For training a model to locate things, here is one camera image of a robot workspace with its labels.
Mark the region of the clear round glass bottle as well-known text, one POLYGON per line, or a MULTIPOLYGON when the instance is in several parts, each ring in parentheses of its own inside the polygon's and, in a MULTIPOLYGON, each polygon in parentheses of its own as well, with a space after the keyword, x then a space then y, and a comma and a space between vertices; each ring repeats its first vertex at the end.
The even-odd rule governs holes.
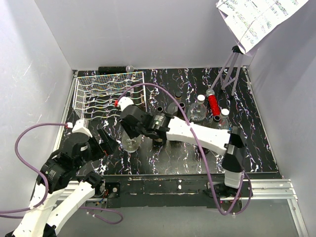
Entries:
POLYGON ((142 142, 142 136, 139 135, 138 137, 129 138, 127 133, 123 131, 121 135, 121 144, 122 148, 129 153, 133 153, 138 150, 140 144, 142 142))

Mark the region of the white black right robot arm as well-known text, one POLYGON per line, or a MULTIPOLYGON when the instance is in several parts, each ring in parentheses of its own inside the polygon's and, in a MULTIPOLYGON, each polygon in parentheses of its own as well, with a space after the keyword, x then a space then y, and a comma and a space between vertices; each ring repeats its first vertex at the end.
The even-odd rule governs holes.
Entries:
POLYGON ((134 104, 120 105, 120 123, 130 138, 139 135, 153 140, 180 141, 206 148, 223 157, 224 192, 235 196, 241 191, 242 160, 246 141, 239 127, 214 129, 190 123, 164 113, 152 116, 134 104))

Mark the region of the dark green wine bottle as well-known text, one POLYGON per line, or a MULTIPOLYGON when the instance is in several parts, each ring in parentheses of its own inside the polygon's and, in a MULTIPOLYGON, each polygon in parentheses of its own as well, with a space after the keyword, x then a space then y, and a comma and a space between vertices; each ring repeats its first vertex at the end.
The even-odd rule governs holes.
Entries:
POLYGON ((153 133, 155 138, 153 139, 153 146, 163 146, 166 143, 165 132, 165 113, 161 106, 157 107, 157 113, 153 117, 153 133))

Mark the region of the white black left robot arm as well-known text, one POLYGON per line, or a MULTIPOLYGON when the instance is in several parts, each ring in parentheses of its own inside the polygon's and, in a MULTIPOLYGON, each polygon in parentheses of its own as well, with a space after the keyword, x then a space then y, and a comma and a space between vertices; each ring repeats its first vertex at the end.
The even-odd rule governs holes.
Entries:
POLYGON ((103 129, 98 133, 101 142, 87 132, 73 133, 64 148, 54 151, 41 168, 26 212, 19 226, 7 233, 8 237, 55 237, 68 219, 91 197, 106 197, 109 189, 105 179, 95 173, 88 173, 75 190, 59 205, 57 200, 63 194, 78 170, 90 161, 112 155, 119 143, 103 129))

